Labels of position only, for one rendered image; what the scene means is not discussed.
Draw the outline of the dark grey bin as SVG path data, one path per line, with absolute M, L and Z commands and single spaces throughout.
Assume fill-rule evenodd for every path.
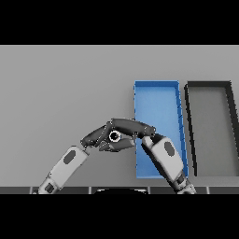
M 239 121 L 230 81 L 184 87 L 195 176 L 239 176 Z

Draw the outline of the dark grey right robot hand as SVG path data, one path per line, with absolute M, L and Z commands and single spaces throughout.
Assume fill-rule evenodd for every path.
M 136 138 L 143 139 L 149 136 L 153 142 L 162 140 L 164 135 L 157 134 L 156 128 L 144 122 L 133 119 L 112 119 L 110 121 L 111 129 L 130 136 L 130 140 L 134 141 Z

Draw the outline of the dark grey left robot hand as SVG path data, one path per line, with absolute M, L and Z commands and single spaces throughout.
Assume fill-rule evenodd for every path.
M 133 139 L 120 139 L 118 142 L 112 142 L 109 139 L 110 133 L 113 131 L 113 125 L 110 121 L 106 125 L 94 130 L 80 140 L 80 144 L 84 147 L 99 148 L 100 151 L 119 152 L 126 148 L 134 146 Z

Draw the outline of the blue pipe with pale ring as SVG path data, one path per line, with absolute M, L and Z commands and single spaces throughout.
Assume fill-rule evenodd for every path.
M 114 142 L 114 143 L 117 143 L 120 141 L 121 139 L 121 134 L 120 132 L 118 131 L 112 131 L 110 134 L 109 134 L 109 139 L 111 142 Z

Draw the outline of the blue bin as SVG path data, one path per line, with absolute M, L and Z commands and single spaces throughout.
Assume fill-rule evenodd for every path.
M 181 94 L 178 80 L 136 80 L 134 82 L 134 118 L 169 137 L 189 174 Z

